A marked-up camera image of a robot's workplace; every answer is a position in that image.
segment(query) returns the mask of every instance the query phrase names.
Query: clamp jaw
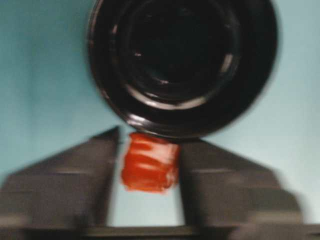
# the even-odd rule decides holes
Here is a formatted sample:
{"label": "clamp jaw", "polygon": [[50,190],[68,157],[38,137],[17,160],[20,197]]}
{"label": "clamp jaw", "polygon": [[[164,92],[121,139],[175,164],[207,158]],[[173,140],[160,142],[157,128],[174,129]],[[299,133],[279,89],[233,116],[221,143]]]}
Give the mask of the clamp jaw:
{"label": "clamp jaw", "polygon": [[196,139],[182,142],[182,227],[105,227],[119,128],[10,175],[0,239],[302,240],[296,198],[273,172]]}

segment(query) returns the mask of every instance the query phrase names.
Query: red object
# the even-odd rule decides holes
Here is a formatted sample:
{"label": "red object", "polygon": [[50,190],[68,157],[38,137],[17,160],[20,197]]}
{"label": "red object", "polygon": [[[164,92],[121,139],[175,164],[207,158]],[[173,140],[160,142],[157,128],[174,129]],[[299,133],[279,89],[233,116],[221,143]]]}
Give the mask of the red object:
{"label": "red object", "polygon": [[121,174],[129,191],[163,193],[178,182],[179,145],[142,133],[130,138]]}

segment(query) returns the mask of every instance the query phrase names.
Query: red sealing wax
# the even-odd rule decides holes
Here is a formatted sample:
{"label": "red sealing wax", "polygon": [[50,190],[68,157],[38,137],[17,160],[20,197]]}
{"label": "red sealing wax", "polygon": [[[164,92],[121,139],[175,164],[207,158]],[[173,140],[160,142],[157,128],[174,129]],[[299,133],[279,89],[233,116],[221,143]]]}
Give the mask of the red sealing wax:
{"label": "red sealing wax", "polygon": [[130,138],[121,174],[127,190],[163,193],[178,182],[179,145],[142,133]]}

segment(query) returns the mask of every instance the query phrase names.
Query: light blue background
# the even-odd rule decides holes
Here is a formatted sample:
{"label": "light blue background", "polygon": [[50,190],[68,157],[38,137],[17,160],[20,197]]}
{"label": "light blue background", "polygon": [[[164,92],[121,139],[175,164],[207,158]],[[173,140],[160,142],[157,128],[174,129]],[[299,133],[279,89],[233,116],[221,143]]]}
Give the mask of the light blue background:
{"label": "light blue background", "polygon": [[[93,3],[0,0],[0,179],[123,124],[88,68]],[[306,221],[320,223],[320,1],[274,3],[281,46],[271,82],[251,110],[206,139],[277,170],[300,196]],[[166,195],[128,193],[119,176],[114,186],[110,225],[183,224],[177,188]]]}

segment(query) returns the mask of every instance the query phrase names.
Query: glossy black rim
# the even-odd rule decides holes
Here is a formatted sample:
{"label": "glossy black rim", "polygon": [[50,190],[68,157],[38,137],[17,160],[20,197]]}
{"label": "glossy black rim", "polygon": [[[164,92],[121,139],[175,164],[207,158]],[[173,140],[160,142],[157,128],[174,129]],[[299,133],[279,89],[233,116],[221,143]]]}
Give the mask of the glossy black rim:
{"label": "glossy black rim", "polygon": [[112,109],[140,132],[185,139],[212,133],[245,112],[264,88],[277,50],[277,22],[269,0],[207,0],[227,3],[241,29],[236,71],[207,101],[192,108],[152,107],[134,97],[123,82],[131,76],[122,64],[115,32],[120,32],[125,6],[145,0],[98,0],[91,15],[88,49],[93,77]]}

